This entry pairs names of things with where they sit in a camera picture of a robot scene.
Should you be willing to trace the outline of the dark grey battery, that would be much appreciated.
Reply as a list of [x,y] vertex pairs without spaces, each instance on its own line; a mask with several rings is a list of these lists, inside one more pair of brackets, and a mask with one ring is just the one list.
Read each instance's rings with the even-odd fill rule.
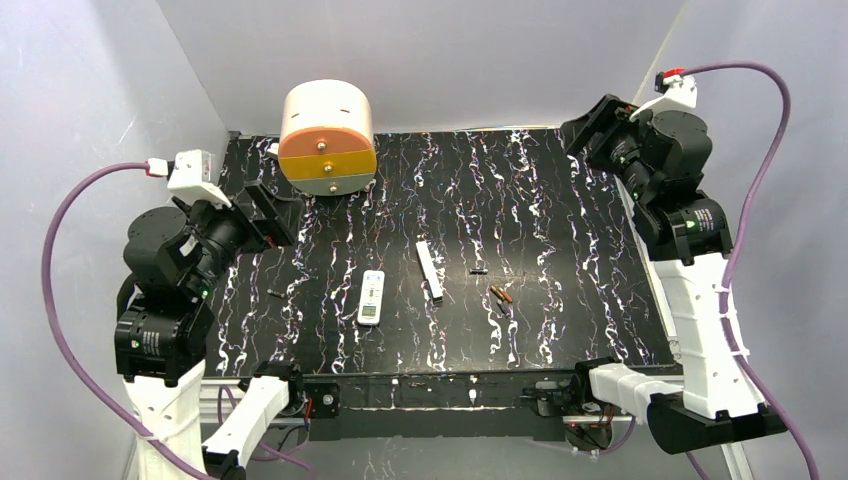
[[498,301],[497,306],[498,306],[500,312],[503,314],[503,316],[505,318],[510,318],[512,316],[510,307],[507,303],[504,303],[502,301]]

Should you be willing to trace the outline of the long white rectangular block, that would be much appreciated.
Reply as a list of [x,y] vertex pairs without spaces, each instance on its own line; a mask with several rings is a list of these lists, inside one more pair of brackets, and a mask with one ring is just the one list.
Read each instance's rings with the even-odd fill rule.
[[418,256],[428,296],[433,303],[441,303],[444,295],[443,287],[439,280],[428,242],[418,241],[415,244],[415,251]]

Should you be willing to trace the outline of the cylindrical drawer box orange front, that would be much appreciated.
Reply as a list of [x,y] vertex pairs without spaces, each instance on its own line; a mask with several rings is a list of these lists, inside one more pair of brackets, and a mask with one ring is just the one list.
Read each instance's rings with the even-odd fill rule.
[[341,196],[363,190],[377,170],[372,112],[355,85],[312,80],[292,88],[282,113],[280,169],[297,190]]

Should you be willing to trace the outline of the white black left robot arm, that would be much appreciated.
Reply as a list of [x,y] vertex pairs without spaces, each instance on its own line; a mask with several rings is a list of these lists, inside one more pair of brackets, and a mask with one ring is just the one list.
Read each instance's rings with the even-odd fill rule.
[[123,258],[137,295],[121,308],[114,334],[117,371],[143,425],[136,458],[143,479],[186,479],[192,470],[242,479],[275,415],[297,401],[296,366],[264,363],[245,399],[208,440],[200,436],[200,390],[209,304],[219,280],[243,254],[293,246],[304,204],[246,184],[240,204],[200,182],[172,189],[172,205],[136,218]]

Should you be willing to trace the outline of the orange green battery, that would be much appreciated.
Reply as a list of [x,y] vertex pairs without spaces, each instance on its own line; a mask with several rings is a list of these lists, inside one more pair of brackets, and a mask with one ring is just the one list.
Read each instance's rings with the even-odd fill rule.
[[489,287],[489,290],[497,298],[497,300],[499,302],[505,302],[506,301],[505,296],[503,295],[503,293],[501,292],[501,290],[497,286],[492,285],[492,286]]

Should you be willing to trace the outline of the white remote control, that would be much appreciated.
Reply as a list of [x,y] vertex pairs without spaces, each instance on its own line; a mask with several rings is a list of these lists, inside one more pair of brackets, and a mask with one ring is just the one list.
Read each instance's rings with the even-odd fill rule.
[[357,323],[362,326],[376,326],[380,323],[385,273],[379,270],[366,270],[361,282]]

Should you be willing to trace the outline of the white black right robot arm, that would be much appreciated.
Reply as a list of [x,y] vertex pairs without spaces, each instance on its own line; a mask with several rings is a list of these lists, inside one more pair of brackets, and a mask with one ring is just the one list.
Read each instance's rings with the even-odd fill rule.
[[741,368],[731,295],[721,283],[733,253],[722,207],[700,189],[713,144],[682,110],[640,109],[605,95],[565,122],[566,152],[619,180],[675,325],[683,381],[673,385],[612,358],[580,362],[565,391],[573,407],[615,406],[679,454],[781,434],[787,425]]

